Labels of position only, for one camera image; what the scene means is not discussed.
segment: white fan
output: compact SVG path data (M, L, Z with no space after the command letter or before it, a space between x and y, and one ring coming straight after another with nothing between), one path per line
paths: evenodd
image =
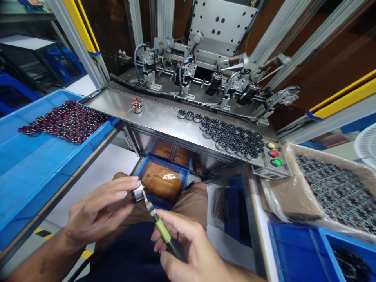
M356 137L355 152L362 161L376 169L376 123Z

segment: red button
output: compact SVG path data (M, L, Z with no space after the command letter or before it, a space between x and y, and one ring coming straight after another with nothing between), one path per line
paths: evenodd
M274 150L269 151L268 154L271 157L278 157L279 156L278 152L274 151Z

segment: tool with green handle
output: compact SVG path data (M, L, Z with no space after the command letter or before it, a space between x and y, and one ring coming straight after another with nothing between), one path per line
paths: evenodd
M148 198L146 197L144 189L142 189L142 194L144 196L146 208L148 209L148 212L154 219L155 225L158 227L159 232L161 233L165 243L167 244L168 251L179 260L184 261L183 256L180 254L179 249L175 245L174 241L171 239L171 235L166 229L165 225L163 224L162 219L159 218L153 204L149 202Z

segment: yellow frame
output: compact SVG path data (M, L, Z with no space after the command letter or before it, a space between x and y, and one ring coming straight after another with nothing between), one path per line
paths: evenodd
M83 44L85 45L86 50L88 52L95 54L100 51L98 43L95 39L93 30L91 29L90 23L86 17L86 13L85 13L85 10L83 9L81 0L77 0L77 2L78 2L78 5L80 6L85 23L89 29L90 35L93 38L93 40L91 40L90 38L88 30L85 27L85 23L83 22L83 19L81 18L80 12L78 11L78 8L74 0L64 0L65 6L67 7L68 12L70 16L72 17L73 23L76 26L77 31L81 36L81 39L83 41Z
M330 103L333 99L336 97L342 95L349 89L354 88L356 85L361 84L363 81L369 79L370 77L374 76L376 74L376 70L373 70L372 72L366 74L362 78L358 79L354 83L350 84L346 88L342 89L341 91L337 92L333 96L329 97L325 101L321 102L320 104L314 106L312 109L310 109L310 112L314 112L318 108L320 108L322 105L328 104L327 106L323 107L322 109L318 110L317 112L314 112L313 115L318 118L327 118L328 116L331 116L332 114L335 114L336 112L339 112L340 110L343 110L344 108L347 108L348 106L351 106L352 104L355 104L356 102L376 93L376 78L372 79L371 81L367 82L366 84L354 89L350 93L346 94L345 96L337 99L336 101Z

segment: yellow and black floor tape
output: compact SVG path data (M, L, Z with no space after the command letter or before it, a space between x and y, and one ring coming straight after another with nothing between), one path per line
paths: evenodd
M43 228L40 228L40 227L38 227L37 229L35 229L33 233L35 235L38 235L38 236L42 237L45 240L49 240L49 239L51 239L55 235L54 233L48 232L47 230L44 230ZM92 254L93 254L93 252L91 252L91 251L89 251L89 250L86 249L81 254L81 258L87 259Z

